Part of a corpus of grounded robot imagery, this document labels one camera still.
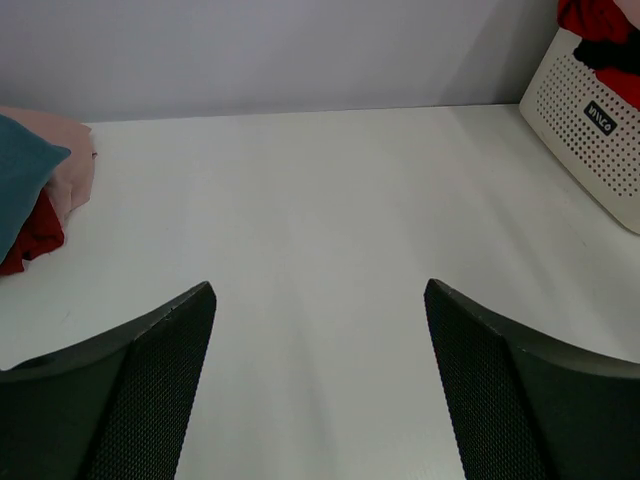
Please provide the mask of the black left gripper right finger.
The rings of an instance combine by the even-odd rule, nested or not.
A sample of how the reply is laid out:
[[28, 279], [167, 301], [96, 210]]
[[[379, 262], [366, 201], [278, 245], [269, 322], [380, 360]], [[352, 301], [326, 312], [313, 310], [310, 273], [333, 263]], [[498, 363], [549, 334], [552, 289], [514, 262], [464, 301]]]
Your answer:
[[437, 279], [424, 302], [466, 478], [638, 478], [638, 364], [555, 339]]

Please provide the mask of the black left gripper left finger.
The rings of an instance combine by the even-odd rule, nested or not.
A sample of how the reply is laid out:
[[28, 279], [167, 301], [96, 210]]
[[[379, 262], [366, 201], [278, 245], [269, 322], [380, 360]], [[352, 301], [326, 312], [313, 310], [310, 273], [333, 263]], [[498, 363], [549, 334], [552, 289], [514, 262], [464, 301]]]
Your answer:
[[172, 479], [216, 312], [201, 282], [1, 373], [4, 479]]

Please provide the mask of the red folded t-shirt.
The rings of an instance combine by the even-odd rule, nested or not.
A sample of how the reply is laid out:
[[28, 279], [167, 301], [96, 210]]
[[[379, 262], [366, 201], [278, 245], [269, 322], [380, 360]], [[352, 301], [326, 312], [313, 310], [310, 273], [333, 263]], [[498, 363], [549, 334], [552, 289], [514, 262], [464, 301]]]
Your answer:
[[25, 271], [25, 262], [49, 254], [64, 244], [62, 224], [44, 189], [21, 227], [19, 234], [1, 263], [1, 275], [9, 276]]

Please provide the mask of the pink folded t-shirt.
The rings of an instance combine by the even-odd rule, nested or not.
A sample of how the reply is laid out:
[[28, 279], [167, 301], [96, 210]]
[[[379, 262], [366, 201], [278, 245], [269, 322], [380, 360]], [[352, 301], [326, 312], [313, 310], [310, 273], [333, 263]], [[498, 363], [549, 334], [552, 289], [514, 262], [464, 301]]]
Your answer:
[[49, 143], [70, 151], [69, 157], [54, 169], [45, 186], [64, 226], [71, 212], [90, 200], [97, 156], [91, 128], [76, 120], [47, 112], [2, 106], [1, 114], [16, 120]]

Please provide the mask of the teal folded t-shirt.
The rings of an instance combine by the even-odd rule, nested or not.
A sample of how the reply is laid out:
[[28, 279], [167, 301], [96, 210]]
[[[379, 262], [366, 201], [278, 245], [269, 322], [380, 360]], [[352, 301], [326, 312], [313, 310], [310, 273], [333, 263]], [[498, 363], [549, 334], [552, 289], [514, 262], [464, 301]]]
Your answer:
[[13, 246], [54, 169], [71, 151], [1, 116], [1, 260]]

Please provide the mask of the white perforated laundry basket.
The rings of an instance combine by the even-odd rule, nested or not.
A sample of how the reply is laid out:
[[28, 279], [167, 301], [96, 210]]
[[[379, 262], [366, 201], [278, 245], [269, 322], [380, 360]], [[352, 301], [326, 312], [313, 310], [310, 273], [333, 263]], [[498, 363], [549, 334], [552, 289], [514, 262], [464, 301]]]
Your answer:
[[639, 232], [639, 111], [575, 59], [557, 31], [519, 104], [562, 166], [619, 224]]

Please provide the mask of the black garment in basket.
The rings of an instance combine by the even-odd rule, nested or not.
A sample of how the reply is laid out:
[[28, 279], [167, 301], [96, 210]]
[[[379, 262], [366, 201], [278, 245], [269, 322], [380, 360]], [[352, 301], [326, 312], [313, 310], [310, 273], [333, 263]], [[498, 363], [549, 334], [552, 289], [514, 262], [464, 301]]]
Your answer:
[[573, 55], [593, 70], [613, 68], [628, 74], [639, 74], [638, 37], [633, 37], [624, 44], [582, 40]]

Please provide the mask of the red t-shirt in basket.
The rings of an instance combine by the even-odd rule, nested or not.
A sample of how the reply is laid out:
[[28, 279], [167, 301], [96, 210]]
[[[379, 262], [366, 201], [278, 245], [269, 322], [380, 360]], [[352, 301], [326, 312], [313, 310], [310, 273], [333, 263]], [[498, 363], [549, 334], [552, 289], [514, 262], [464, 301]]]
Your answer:
[[[624, 44], [633, 37], [639, 38], [637, 1], [560, 1], [556, 18], [559, 27], [579, 36], [580, 42]], [[639, 74], [613, 68], [593, 71], [601, 83], [628, 104], [639, 106]]]

